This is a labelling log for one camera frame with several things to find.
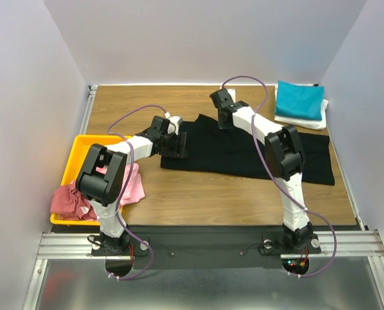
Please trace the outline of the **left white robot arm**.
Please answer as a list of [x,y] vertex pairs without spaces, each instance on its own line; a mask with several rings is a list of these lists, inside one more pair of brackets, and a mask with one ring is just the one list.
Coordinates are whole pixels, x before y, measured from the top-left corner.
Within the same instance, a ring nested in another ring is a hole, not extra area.
[[134,163],[155,154],[186,158],[187,134],[180,132],[182,123],[180,116],[155,116],[148,128],[123,142],[111,147],[97,143],[90,146],[76,188],[89,201],[100,223],[100,239],[93,243],[112,251],[127,246],[129,233],[120,201],[134,175]]

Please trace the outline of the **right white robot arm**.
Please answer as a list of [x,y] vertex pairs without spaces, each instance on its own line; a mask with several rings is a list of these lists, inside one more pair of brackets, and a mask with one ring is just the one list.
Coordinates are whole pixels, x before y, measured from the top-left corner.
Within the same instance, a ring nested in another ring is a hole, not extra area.
[[301,249],[313,235],[302,188],[306,156],[295,126],[283,127],[256,113],[247,103],[235,102],[222,88],[209,96],[217,109],[220,129],[241,129],[251,134],[255,146],[264,145],[262,164],[281,192],[284,217],[283,242],[288,249]]

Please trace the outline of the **black t shirt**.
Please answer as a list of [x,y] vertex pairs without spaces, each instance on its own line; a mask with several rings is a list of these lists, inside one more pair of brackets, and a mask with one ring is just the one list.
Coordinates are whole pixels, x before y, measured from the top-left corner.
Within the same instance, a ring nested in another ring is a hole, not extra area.
[[[215,119],[199,115],[195,121],[180,126],[187,133],[187,157],[160,161],[163,169],[199,171],[268,180],[253,139],[241,129],[221,130]],[[300,133],[306,156],[302,180],[318,185],[335,185],[330,160],[330,138],[319,134]]]

